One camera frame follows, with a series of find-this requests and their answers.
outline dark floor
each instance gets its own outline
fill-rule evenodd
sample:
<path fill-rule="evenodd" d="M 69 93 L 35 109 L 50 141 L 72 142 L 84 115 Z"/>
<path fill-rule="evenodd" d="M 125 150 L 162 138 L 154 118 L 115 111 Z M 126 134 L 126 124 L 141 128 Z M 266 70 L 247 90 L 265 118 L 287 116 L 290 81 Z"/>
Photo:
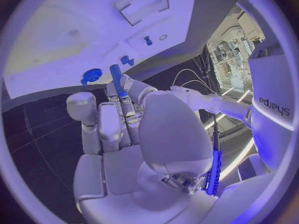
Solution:
<path fill-rule="evenodd" d="M 145 82 L 159 90 L 169 90 L 176 74 L 182 69 L 197 69 L 187 61 Z M 195 79 L 190 71 L 181 73 L 176 85 Z M 199 83 L 187 86 L 206 94 Z M 106 102 L 103 89 L 91 91 L 97 103 Z M 67 114 L 66 99 L 61 94 L 16 106 L 4 113 L 4 132 L 13 160 L 27 185 L 34 194 L 57 216 L 67 223 L 85 223 L 77 211 L 72 191 L 73 176 L 79 157 L 83 154 L 81 144 L 81 123 L 73 121 Z M 202 119 L 207 121 L 206 112 Z M 31 224 L 30 218 L 16 205 L 0 182 L 0 208 L 4 214 L 1 220 L 6 224 Z"/>

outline cable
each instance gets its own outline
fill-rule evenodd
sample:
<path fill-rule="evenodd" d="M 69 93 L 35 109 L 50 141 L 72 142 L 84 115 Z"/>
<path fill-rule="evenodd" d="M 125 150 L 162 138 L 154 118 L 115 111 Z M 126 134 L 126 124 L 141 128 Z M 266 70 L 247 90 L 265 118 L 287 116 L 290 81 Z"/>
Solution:
<path fill-rule="evenodd" d="M 174 86 L 174 83 L 175 83 L 175 81 L 176 81 L 176 79 L 177 79 L 177 77 L 178 77 L 178 75 L 180 74 L 180 73 L 182 73 L 183 71 L 191 71 L 191 72 L 193 72 L 194 73 L 194 75 L 196 75 L 196 77 L 202 82 L 202 84 L 205 86 L 205 87 L 207 87 L 207 88 L 209 88 L 206 84 L 205 84 L 205 82 L 194 72 L 194 71 L 192 71 L 192 70 L 190 70 L 190 69 L 183 69 L 183 70 L 181 70 L 177 75 L 176 75 L 176 77 L 174 78 L 174 81 L 173 81 L 173 83 L 172 83 L 172 86 Z"/>
<path fill-rule="evenodd" d="M 183 84 L 183 85 L 181 85 L 181 87 L 183 87 L 184 85 L 187 85 L 188 83 L 190 83 L 190 82 L 193 82 L 193 81 L 197 81 L 197 82 L 199 82 L 199 83 L 201 83 L 202 85 L 204 85 L 204 86 L 206 86 L 205 85 L 205 83 L 202 83 L 201 81 L 198 81 L 198 80 L 192 80 L 192 81 L 188 81 L 188 82 L 186 82 L 185 84 Z M 212 89 L 210 89 L 209 87 L 207 87 L 212 93 L 216 93 L 216 92 L 214 92 Z"/>

